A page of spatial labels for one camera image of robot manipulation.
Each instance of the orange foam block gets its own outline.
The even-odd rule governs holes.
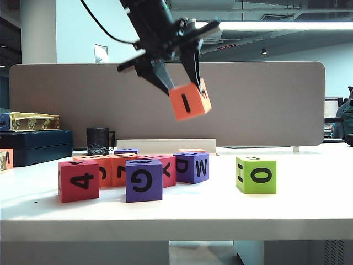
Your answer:
[[[179,149],[180,153],[206,153],[204,149],[201,148],[189,148],[189,149]]]
[[[111,160],[109,156],[74,156],[73,161],[94,160],[99,164],[99,187],[111,186]]]
[[[6,163],[6,169],[11,169],[13,168],[13,149],[12,148],[3,148],[0,149],[0,152],[5,153],[5,163]]]
[[[169,98],[177,120],[204,115],[211,110],[211,102],[203,79],[201,79],[201,88],[203,90],[202,94],[200,94],[197,86],[191,82],[169,90]]]
[[[135,153],[117,153],[109,155],[111,160],[111,185],[114,187],[126,185],[126,167],[127,160],[135,160]]]

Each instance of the fluorescent light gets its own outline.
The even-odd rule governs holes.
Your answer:
[[[197,22],[196,27],[206,25]],[[221,22],[221,30],[353,30],[353,22]]]

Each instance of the storage box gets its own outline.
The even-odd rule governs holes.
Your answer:
[[[0,132],[0,148],[13,149],[14,167],[72,156],[70,130]]]

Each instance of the letter block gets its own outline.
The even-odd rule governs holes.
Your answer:
[[[126,202],[162,200],[162,172],[157,159],[126,161]]]
[[[179,152],[180,153],[206,153],[206,151],[201,148],[179,149]]]
[[[176,181],[199,183],[209,179],[210,163],[208,153],[175,153]]]
[[[111,160],[111,185],[113,187],[126,185],[126,168],[127,160],[135,160],[135,153],[117,153],[109,155]]]
[[[123,148],[123,149],[116,149],[114,151],[114,154],[117,154],[117,153],[135,153],[135,154],[138,155],[138,151],[139,151],[138,148]]]
[[[137,156],[136,159],[158,159],[163,167],[163,188],[174,186],[177,182],[175,157],[168,155]]]
[[[237,157],[237,187],[243,193],[276,193],[276,161]]]
[[[202,94],[200,94],[197,86],[191,82],[169,90],[169,98],[177,120],[204,115],[211,110],[211,102],[203,79],[201,79],[201,88],[203,90]]]
[[[99,187],[111,186],[111,160],[108,156],[73,156],[73,161],[94,160],[99,164]]]
[[[99,198],[99,164],[93,160],[59,162],[59,198],[62,203]]]
[[[6,169],[12,169],[13,168],[13,149],[3,148],[3,149],[0,149],[0,152],[5,152]]]

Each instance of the black mug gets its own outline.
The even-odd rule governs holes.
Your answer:
[[[111,136],[111,149],[109,149],[109,134]],[[109,131],[109,128],[87,128],[87,154],[92,155],[108,155],[108,151],[114,149],[115,132]]]

